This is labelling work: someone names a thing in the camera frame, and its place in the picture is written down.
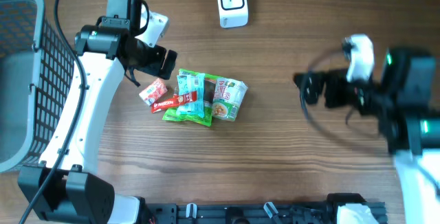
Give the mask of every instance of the wood grain surface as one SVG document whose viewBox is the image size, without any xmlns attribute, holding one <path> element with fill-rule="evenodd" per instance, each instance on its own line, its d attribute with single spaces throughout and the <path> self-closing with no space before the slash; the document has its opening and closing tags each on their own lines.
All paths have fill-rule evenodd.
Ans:
<svg viewBox="0 0 440 224">
<path fill-rule="evenodd" d="M 54 0 L 45 2 L 53 21 Z M 390 223 L 404 223 L 399 180 L 385 140 L 376 138 L 377 122 L 355 115 L 352 125 L 368 133 L 362 135 L 344 125 L 348 109 L 320 104 L 310 111 L 333 135 L 313 130 L 292 75 L 355 33 L 374 42 L 376 76 L 389 45 L 422 45 L 438 56 L 440 0 L 248 0 L 248 25 L 230 30 L 219 26 L 217 0 L 147 2 L 171 21 L 159 43 L 179 53 L 169 87 L 177 85 L 177 69 L 186 68 L 242 80 L 249 90 L 235 122 L 213 120 L 208 128 L 162 121 L 138 97 L 154 78 L 136 74 L 141 88 L 124 79 L 99 151 L 98 176 L 116 192 L 147 203 L 321 201 L 332 192 L 359 192 L 384 201 Z M 107 0 L 61 0 L 69 41 L 106 6 Z M 340 56 L 321 69 L 346 66 Z M 17 223 L 27 204 L 17 173 L 0 175 L 0 223 Z M 38 222 L 32 213 L 29 223 Z"/>
</svg>

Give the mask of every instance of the red snack stick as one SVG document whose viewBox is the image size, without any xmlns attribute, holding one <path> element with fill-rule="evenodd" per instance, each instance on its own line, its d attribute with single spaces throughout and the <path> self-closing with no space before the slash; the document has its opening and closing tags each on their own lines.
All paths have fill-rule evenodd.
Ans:
<svg viewBox="0 0 440 224">
<path fill-rule="evenodd" d="M 151 85 L 139 93 L 141 99 L 149 106 L 159 100 L 168 90 L 161 79 L 156 79 Z"/>
<path fill-rule="evenodd" d="M 155 103 L 151 106 L 151 113 L 156 113 L 158 111 L 163 111 L 171 107 L 178 107 L 186 103 L 194 102 L 197 100 L 197 91 L 192 91 L 190 93 L 185 93 L 183 95 L 174 95 L 172 98 L 167 99 L 160 103 Z"/>
</svg>

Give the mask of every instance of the wooden tabletop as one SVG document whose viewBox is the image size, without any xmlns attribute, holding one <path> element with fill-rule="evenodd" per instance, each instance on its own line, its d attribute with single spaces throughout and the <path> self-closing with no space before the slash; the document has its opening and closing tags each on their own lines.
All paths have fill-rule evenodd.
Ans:
<svg viewBox="0 0 440 224">
<path fill-rule="evenodd" d="M 366 33 L 374 42 L 380 76 L 386 48 L 409 44 L 440 54 L 440 0 L 248 0 L 249 23 L 219 26 L 217 0 L 146 0 L 170 19 L 159 44 L 179 53 L 180 68 L 242 80 L 249 90 L 235 122 L 210 128 L 162 121 L 138 93 L 154 78 L 137 73 L 140 88 L 124 79 L 111 104 L 99 150 L 98 176 L 117 193 L 147 203 L 264 203 L 322 201 L 333 192 L 358 192 L 386 203 L 390 223 L 404 222 L 401 188 L 377 122 L 344 124 L 348 109 L 311 107 L 334 136 L 304 119 L 293 73 L 341 40 Z M 53 2 L 45 0 L 53 24 Z M 61 25 L 74 34 L 105 14 L 107 0 L 61 0 Z M 321 69 L 347 67 L 335 57 Z M 17 173 L 0 175 L 0 223 L 17 223 L 28 204 Z M 34 213 L 29 223 L 38 222 Z"/>
</svg>

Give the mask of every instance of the green and white package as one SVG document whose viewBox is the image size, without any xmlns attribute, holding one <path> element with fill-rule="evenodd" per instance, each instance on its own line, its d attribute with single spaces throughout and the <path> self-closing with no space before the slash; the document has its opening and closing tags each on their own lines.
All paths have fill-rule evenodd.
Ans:
<svg viewBox="0 0 440 224">
<path fill-rule="evenodd" d="M 235 121 L 247 90 L 244 82 L 218 78 L 212 102 L 212 115 L 222 120 Z"/>
<path fill-rule="evenodd" d="M 179 75 L 185 75 L 185 76 L 197 76 L 199 72 L 191 71 L 187 69 L 180 69 Z M 178 115 L 177 114 L 177 108 L 169 108 L 166 110 L 163 120 L 167 121 L 173 121 L 173 122 L 181 122 L 185 120 L 193 121 L 198 124 L 203 124 L 205 126 L 211 126 L 212 123 L 212 101 L 214 98 L 214 90 L 215 90 L 215 83 L 217 78 L 222 78 L 221 76 L 213 76 L 210 74 L 204 74 L 205 80 L 204 80 L 204 93 L 203 93 L 203 110 L 204 110 L 204 117 L 199 117 L 198 115 Z"/>
<path fill-rule="evenodd" d="M 179 75 L 177 76 L 177 82 L 179 84 L 179 95 L 184 95 L 193 91 L 197 91 L 197 100 L 191 103 L 186 103 L 177 108 L 176 114 L 182 115 L 198 115 L 199 117 L 205 117 L 204 111 L 204 81 L 205 74 L 198 74 L 196 76 L 191 75 Z"/>
</svg>

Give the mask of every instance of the plastic basket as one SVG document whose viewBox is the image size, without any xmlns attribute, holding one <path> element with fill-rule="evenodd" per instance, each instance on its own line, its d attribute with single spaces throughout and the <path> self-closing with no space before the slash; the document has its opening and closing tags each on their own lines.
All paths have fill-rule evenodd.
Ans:
<svg viewBox="0 0 440 224">
<path fill-rule="evenodd" d="M 74 74 L 44 0 L 0 0 L 0 172 L 37 164 Z"/>
</svg>

